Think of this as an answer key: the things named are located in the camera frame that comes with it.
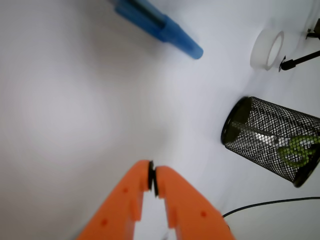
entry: green object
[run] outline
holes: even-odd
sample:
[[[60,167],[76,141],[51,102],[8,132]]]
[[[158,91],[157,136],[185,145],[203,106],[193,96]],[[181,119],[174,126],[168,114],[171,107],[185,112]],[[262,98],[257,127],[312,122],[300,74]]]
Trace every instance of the green object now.
[[[320,144],[320,136],[294,136],[289,140],[288,146],[277,149],[282,161],[292,168],[301,168],[309,163],[315,149],[306,148],[307,145]],[[290,161],[290,155],[300,157],[300,161]]]

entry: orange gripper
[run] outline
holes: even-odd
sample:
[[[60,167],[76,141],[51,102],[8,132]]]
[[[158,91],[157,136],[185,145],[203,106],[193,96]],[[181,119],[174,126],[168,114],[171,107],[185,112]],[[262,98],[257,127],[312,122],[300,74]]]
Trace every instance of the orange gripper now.
[[[155,176],[156,192],[165,201],[168,226],[175,229],[177,240],[235,240],[220,212],[176,171],[159,166]]]
[[[144,192],[151,188],[152,162],[138,161],[112,190],[77,240],[132,240]]]
[[[182,176],[167,166],[138,161],[122,178],[77,240],[132,240],[144,192],[165,200],[169,228],[178,240],[235,240],[221,214]]]

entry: blue marker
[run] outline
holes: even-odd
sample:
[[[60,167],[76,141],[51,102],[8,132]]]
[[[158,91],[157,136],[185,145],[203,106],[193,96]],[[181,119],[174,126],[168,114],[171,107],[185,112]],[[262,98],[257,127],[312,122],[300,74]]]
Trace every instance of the blue marker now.
[[[115,11],[164,43],[171,43],[194,59],[204,51],[167,15],[146,0],[113,0]]]

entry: white backdrop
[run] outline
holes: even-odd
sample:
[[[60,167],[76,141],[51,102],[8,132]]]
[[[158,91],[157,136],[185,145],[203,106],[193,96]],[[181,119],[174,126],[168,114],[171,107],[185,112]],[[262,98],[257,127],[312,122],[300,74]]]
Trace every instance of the white backdrop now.
[[[295,189],[220,143],[243,95],[320,117],[319,94],[300,91],[318,81],[249,64],[264,27],[284,30],[282,57],[303,50],[319,1],[151,2],[203,47],[201,59],[104,0],[0,1],[1,239],[74,237],[139,159],[173,167],[222,213],[319,195],[319,170]],[[160,240],[163,201],[147,193],[142,215],[135,239]]]

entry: metal mesh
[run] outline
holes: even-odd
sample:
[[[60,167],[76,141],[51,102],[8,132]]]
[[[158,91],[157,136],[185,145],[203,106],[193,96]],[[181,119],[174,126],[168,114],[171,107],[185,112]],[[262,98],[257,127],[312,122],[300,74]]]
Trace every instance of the metal mesh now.
[[[293,182],[319,149],[320,119],[255,97],[248,99],[247,120],[229,119],[229,131],[238,132],[225,147]]]

